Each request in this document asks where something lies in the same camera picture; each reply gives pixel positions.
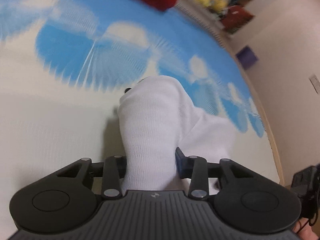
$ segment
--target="ribbed fabric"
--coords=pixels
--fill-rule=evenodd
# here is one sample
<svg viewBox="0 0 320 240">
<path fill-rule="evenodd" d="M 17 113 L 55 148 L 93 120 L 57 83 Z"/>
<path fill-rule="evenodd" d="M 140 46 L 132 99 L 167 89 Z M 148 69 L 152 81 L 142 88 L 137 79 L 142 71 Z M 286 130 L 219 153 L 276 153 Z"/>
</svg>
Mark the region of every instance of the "ribbed fabric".
<svg viewBox="0 0 320 240">
<path fill-rule="evenodd" d="M 194 107 L 181 84 L 148 77 L 120 99 L 120 132 L 127 154 L 123 191 L 184 189 L 175 149 L 209 162 L 228 158 L 234 128 L 229 120 Z"/>
</svg>

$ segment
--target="silver screw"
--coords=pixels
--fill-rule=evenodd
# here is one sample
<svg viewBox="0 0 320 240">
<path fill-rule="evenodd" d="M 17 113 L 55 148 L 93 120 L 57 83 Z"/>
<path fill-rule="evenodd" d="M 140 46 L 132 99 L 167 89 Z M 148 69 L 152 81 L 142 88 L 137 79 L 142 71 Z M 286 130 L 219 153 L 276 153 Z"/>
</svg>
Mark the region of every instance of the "silver screw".
<svg viewBox="0 0 320 240">
<path fill-rule="evenodd" d="M 204 198 L 207 195 L 207 193 L 204 190 L 195 189 L 191 192 L 191 195 L 196 198 Z"/>
<path fill-rule="evenodd" d="M 116 197 L 120 194 L 120 192 L 115 188 L 107 189 L 103 192 L 103 194 L 107 197 Z"/>
</svg>

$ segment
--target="black device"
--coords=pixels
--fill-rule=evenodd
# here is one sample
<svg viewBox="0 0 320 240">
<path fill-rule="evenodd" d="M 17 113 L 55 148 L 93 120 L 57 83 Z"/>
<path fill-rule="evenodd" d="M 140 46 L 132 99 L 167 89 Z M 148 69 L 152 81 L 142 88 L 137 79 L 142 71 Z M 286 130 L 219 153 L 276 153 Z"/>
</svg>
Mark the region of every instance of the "black device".
<svg viewBox="0 0 320 240">
<path fill-rule="evenodd" d="M 207 163 L 185 157 L 179 148 L 175 154 L 180 178 L 191 179 L 187 194 L 128 190 L 122 195 L 124 156 L 103 163 L 83 158 L 12 197 L 18 231 L 10 240 L 299 239 L 291 229 L 301 217 L 300 199 L 314 190 L 314 169 L 299 195 L 230 159 Z M 99 195 L 91 191 L 94 177 L 102 177 Z M 208 178 L 218 178 L 217 195 L 209 195 Z"/>
</svg>

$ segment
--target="skin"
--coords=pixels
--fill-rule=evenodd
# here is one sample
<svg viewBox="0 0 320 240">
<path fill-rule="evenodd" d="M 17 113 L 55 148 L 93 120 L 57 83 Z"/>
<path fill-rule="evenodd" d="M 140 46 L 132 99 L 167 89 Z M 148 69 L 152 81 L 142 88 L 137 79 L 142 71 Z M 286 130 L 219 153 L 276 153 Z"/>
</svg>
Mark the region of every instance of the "skin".
<svg viewBox="0 0 320 240">
<path fill-rule="evenodd" d="M 297 233 L 299 229 L 308 221 L 306 218 L 301 218 L 298 222 L 296 222 L 292 231 Z M 312 228 L 309 224 L 307 224 L 301 231 L 298 233 L 298 236 L 301 240 L 318 240 L 318 236 L 312 231 Z"/>
</svg>

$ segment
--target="white wall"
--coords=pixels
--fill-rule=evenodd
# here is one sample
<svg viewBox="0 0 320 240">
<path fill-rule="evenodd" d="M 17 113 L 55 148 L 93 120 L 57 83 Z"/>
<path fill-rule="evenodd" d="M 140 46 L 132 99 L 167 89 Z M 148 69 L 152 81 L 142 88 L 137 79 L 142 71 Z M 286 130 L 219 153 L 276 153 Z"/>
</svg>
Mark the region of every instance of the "white wall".
<svg viewBox="0 0 320 240">
<path fill-rule="evenodd" d="M 259 62 L 247 71 L 274 133 L 286 184 L 320 162 L 320 0 L 253 0 L 256 17 L 230 40 L 234 52 L 249 45 Z"/>
</svg>

